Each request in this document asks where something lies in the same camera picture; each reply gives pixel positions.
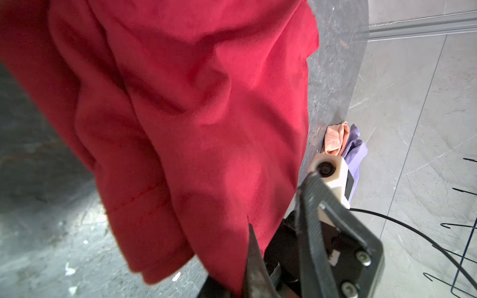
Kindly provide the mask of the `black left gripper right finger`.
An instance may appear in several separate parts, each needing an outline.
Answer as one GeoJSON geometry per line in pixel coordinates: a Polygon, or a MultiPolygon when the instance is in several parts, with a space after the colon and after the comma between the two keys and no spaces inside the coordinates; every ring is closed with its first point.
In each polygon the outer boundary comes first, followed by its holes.
{"type": "Polygon", "coordinates": [[[317,173],[298,190],[296,233],[301,295],[304,298],[371,298],[381,279],[385,257],[381,241],[337,200],[317,173]],[[319,212],[332,223],[331,242],[339,252],[331,265],[319,212]]]}

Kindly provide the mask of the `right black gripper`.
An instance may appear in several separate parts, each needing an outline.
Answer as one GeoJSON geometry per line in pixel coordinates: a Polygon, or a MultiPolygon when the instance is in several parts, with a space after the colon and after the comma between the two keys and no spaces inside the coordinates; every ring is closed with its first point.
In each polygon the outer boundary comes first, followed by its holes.
{"type": "Polygon", "coordinates": [[[296,211],[282,220],[265,250],[264,262],[279,294],[301,294],[296,211]]]}

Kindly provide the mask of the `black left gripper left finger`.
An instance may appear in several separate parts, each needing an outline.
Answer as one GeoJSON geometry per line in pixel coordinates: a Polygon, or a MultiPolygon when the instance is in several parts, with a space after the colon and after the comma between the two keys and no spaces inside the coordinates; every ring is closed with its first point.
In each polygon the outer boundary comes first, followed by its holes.
{"type": "Polygon", "coordinates": [[[262,258],[257,237],[252,224],[248,225],[249,245],[247,263],[243,279],[243,298],[279,298],[279,295],[268,275],[267,267],[262,258]]]}

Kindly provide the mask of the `red t shirt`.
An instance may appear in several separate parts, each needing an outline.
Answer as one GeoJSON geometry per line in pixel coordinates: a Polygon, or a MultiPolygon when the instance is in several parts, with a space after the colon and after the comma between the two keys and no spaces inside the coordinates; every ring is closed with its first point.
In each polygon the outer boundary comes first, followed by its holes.
{"type": "Polygon", "coordinates": [[[241,296],[308,137],[307,1],[2,1],[1,61],[93,172],[129,268],[241,296]]]}

